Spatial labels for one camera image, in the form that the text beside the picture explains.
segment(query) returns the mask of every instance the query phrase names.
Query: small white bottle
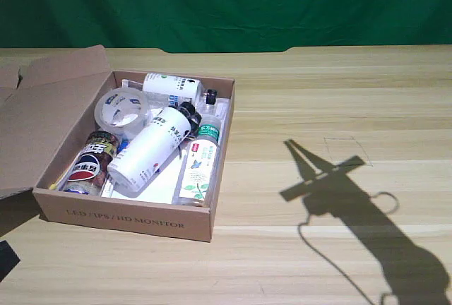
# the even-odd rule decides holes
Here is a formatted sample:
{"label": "small white bottle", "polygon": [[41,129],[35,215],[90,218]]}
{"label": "small white bottle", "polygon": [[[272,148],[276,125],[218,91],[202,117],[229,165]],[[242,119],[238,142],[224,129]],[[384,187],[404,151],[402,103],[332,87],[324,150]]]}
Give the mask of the small white bottle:
{"label": "small white bottle", "polygon": [[183,102],[190,102],[197,107],[201,101],[206,104],[215,104],[217,97],[216,90],[205,90],[198,79],[161,73],[146,75],[143,92],[153,107],[161,107],[162,104],[179,106]]}
{"label": "small white bottle", "polygon": [[108,165],[112,178],[139,192],[192,130],[194,106],[165,107]]}
{"label": "small white bottle", "polygon": [[205,116],[201,120],[198,136],[187,146],[173,204],[209,206],[212,182],[219,155],[218,138],[221,120],[215,116]]}

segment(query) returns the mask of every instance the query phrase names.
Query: open cardboard box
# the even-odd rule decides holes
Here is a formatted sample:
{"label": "open cardboard box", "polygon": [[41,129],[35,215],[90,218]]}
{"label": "open cardboard box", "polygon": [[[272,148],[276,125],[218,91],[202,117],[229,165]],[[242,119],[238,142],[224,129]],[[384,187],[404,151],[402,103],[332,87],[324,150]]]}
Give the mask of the open cardboard box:
{"label": "open cardboard box", "polygon": [[0,68],[0,196],[33,189],[51,222],[210,241],[234,106],[234,80],[200,79],[230,98],[210,207],[51,191],[96,129],[94,108],[122,79],[143,82],[146,72],[112,71],[102,46],[38,59],[19,82],[18,67]]}

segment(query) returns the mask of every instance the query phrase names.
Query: pepsi logo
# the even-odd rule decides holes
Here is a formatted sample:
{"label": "pepsi logo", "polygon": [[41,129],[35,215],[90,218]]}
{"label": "pepsi logo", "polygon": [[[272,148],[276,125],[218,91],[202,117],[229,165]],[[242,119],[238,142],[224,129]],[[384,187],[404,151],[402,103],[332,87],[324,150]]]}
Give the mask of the pepsi logo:
{"label": "pepsi logo", "polygon": [[72,169],[69,181],[88,180],[97,176],[100,171],[99,160],[94,155],[82,155]]}

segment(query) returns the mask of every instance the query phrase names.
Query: green fabric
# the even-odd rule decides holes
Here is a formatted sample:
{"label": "green fabric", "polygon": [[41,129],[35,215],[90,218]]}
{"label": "green fabric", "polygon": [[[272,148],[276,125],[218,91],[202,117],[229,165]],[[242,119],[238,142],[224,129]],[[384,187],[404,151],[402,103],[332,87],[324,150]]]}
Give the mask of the green fabric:
{"label": "green fabric", "polygon": [[0,0],[0,47],[452,44],[452,0]]}

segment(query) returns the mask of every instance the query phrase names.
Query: roll of tape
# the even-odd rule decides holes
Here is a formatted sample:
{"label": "roll of tape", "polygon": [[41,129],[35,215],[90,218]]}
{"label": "roll of tape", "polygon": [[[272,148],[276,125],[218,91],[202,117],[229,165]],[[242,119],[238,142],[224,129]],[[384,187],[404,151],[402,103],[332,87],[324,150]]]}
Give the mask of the roll of tape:
{"label": "roll of tape", "polygon": [[101,129],[123,140],[135,138],[151,118],[146,96],[135,88],[117,88],[103,95],[94,116]]}

